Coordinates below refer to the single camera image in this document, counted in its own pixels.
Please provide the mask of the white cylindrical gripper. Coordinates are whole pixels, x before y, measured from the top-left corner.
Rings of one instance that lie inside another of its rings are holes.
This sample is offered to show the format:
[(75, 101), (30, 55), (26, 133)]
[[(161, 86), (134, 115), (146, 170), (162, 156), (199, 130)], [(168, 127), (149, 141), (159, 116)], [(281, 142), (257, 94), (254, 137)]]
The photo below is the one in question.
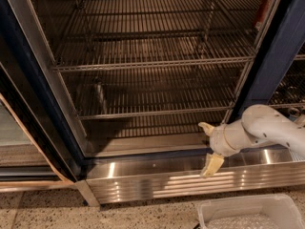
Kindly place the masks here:
[(235, 155), (254, 145), (254, 137), (245, 131), (240, 120), (218, 127), (207, 122), (199, 122), (198, 126), (210, 137), (210, 146), (214, 151), (206, 155), (205, 166), (200, 173), (204, 178), (212, 177), (221, 168), (223, 156)]

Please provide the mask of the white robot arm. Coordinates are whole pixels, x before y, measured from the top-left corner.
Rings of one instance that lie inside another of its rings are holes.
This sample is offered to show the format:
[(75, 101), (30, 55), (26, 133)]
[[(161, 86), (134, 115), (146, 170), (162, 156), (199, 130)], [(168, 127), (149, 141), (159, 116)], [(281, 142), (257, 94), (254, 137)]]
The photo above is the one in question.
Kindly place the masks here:
[(240, 119), (217, 127), (198, 124), (209, 137), (212, 154), (207, 154), (200, 175), (212, 177), (222, 166), (225, 157), (238, 154), (246, 148), (260, 148), (270, 143), (280, 144), (305, 156), (305, 126), (292, 121), (267, 105), (247, 108)]

